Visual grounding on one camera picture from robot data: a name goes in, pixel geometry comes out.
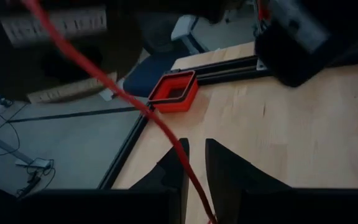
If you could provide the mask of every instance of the electrical outlet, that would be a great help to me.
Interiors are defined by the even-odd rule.
[[[107,30],[104,7],[50,12],[49,19],[57,31],[66,38],[97,34]],[[48,33],[33,15],[2,17],[1,24],[14,47],[49,39]]]

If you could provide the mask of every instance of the black mount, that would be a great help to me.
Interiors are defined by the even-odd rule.
[[[262,172],[214,139],[206,171],[219,224],[358,223],[358,189],[298,189]]]

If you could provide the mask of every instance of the concrete floor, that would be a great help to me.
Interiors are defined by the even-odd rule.
[[[253,41],[254,18],[249,6],[234,15],[232,22],[209,25],[200,19],[194,33],[209,50],[216,50]],[[5,119],[11,118],[24,106],[15,102],[8,110],[0,107]],[[12,119],[34,118],[56,114],[123,108],[129,106],[120,99],[104,101],[94,95],[71,103],[26,105]],[[86,189],[98,186],[112,163],[121,144],[139,115],[138,111],[13,123],[21,140],[20,152],[32,158],[54,159],[56,176],[49,189]],[[0,139],[17,146],[13,129],[0,118]],[[14,165],[11,155],[0,157],[0,189],[15,194],[27,185],[24,168]],[[52,176],[44,177],[36,190],[43,189]]]

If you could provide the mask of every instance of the red cable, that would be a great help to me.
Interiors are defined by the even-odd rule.
[[[258,16],[259,16],[259,21],[262,20],[270,20],[270,12],[267,9],[267,7],[264,5],[264,3],[262,2],[262,0],[258,0]]]
[[[155,113],[153,113],[153,111],[150,111],[146,105],[135,99],[133,96],[128,95],[123,90],[119,89],[116,84],[110,78],[108,78],[102,70],[100,70],[84,55],[77,51],[69,42],[67,42],[51,24],[47,13],[41,8],[40,4],[38,3],[38,0],[22,0],[22,2],[36,17],[38,17],[42,26],[45,28],[45,30],[48,31],[50,37],[55,42],[56,46],[62,51],[64,55],[66,55],[66,57],[73,60],[77,65],[79,65],[83,70],[88,72],[92,77],[97,78],[99,81],[101,81],[101,83],[103,83],[105,87],[109,88],[110,90],[115,92],[115,94],[122,97],[130,104],[134,105],[146,117],[148,117],[148,119],[152,119],[161,128],[161,130],[165,133],[165,135],[167,135],[170,142],[173,144],[184,170],[186,171],[195,189],[197,190],[210,222],[212,224],[217,224],[217,221],[212,214],[212,210],[209,206],[205,192],[196,175],[194,174],[193,169],[190,166],[183,146],[180,144],[179,140],[175,137],[172,131],[168,128],[168,126]]]

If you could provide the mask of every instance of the wooden tabletop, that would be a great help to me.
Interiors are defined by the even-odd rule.
[[[188,68],[254,53],[253,43],[178,59]],[[293,187],[358,188],[358,65],[325,69],[299,88],[274,78],[201,86],[186,113],[159,115],[188,138],[190,164],[211,197],[205,139],[221,144]],[[140,135],[113,188],[136,183],[171,148],[153,122]],[[190,184],[186,223],[207,223]]]

